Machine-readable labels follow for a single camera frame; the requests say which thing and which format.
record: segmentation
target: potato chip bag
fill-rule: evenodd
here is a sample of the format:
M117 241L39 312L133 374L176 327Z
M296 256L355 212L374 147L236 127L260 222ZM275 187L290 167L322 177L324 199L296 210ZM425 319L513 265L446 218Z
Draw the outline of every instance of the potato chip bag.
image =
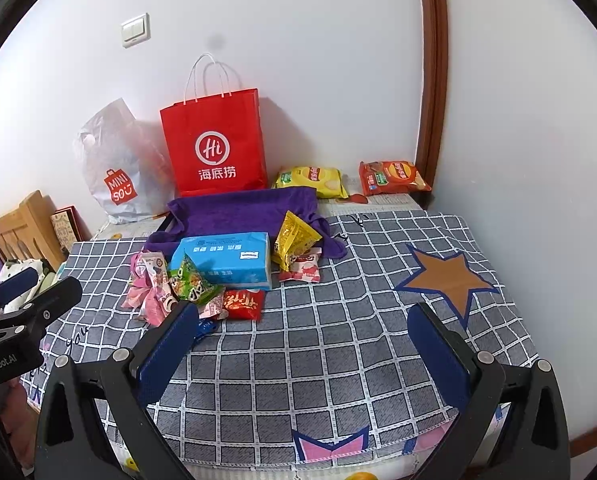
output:
M415 165L405 160L388 160L359 165L359 177L365 196L381 193L430 191Z
M322 236L312 226L306 224L292 211L287 211L274 242L272 260L278 263L281 270L290 270L296 258L306 253L321 238Z
M341 182L341 172L336 168L298 166L282 171L272 187L307 186L317 190L319 198L347 198Z
M222 290L219 285L211 285L200 275L187 254L182 258L181 266L169 270L168 275L172 290L178 299L192 301L197 306L207 303Z

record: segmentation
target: red snack packet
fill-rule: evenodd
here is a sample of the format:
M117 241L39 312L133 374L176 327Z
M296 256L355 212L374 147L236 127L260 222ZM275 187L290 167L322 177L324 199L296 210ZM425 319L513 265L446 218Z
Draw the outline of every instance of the red snack packet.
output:
M290 270L282 270L278 273L278 280L299 280L300 282L318 283L321 281L319 273L319 256L322 249L312 247L307 253L298 256L290 265Z
M359 165L359 177L365 196L381 193L430 191L415 165L405 160L388 160Z
M228 319L261 320L262 302L265 298L263 290L226 290L223 295L223 308L227 310Z

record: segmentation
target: green snack packet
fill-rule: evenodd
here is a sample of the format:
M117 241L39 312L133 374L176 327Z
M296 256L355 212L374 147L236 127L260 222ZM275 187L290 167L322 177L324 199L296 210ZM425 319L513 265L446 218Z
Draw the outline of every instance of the green snack packet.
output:
M181 266L169 270L168 276L170 286L179 300L192 301L197 306L207 303L221 290L220 285L212 285L200 275L187 254L182 258Z

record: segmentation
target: small snack packet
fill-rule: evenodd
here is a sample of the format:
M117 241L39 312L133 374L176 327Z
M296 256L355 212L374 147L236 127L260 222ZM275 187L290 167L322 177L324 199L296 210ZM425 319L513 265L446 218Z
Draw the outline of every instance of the small snack packet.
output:
M359 177L365 196L381 193L430 191L415 165L405 160L370 162L359 165Z
M291 264L290 270L282 270L278 274L278 279L282 282L285 280L299 280L308 283L320 282L319 257L321 251L320 247L312 247L307 253L301 254Z
M322 236L312 226L306 224L292 211L287 211L274 242L272 260L278 263L281 270L290 270L294 260L306 253L321 238Z
M186 254L178 269L170 270L170 284L179 300L188 300L197 305L210 301L220 292L220 286L211 285L200 275L194 262Z
M163 253L141 253L140 258L143 260L147 275L152 282L155 297L163 305L165 312L169 314L176 304L176 298L172 295L172 289L167 279L165 256Z
M123 308L140 307L152 286L147 277L147 269L145 268L145 263L141 258L141 254L142 253L135 253L130 258L130 279L128 280L130 288L127 297L123 302Z
M156 291L151 288L141 305L138 318L147 320L150 325L160 326L168 314L163 303L156 298Z
M261 320L262 302L265 292L262 290L226 290L223 296L223 308L228 319Z
M206 319L213 317L215 319L225 319L227 317L227 311L223 309L223 295L225 287L220 288L220 292L214 296L208 303L198 307L198 317L200 319Z
M202 339L205 339L210 335L216 328L218 323L211 319L199 319L196 328L196 337L194 338L194 344L197 345Z
M317 190L319 198L347 198L341 182L341 172L336 168L298 166L282 171L272 187L307 186Z

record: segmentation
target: white plastic bag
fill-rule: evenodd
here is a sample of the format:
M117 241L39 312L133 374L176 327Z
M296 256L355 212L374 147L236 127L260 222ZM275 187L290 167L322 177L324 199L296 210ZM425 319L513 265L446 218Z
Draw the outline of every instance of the white plastic bag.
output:
M147 135L123 99L83 125L74 152L90 193L113 224L159 215L174 198L164 142Z

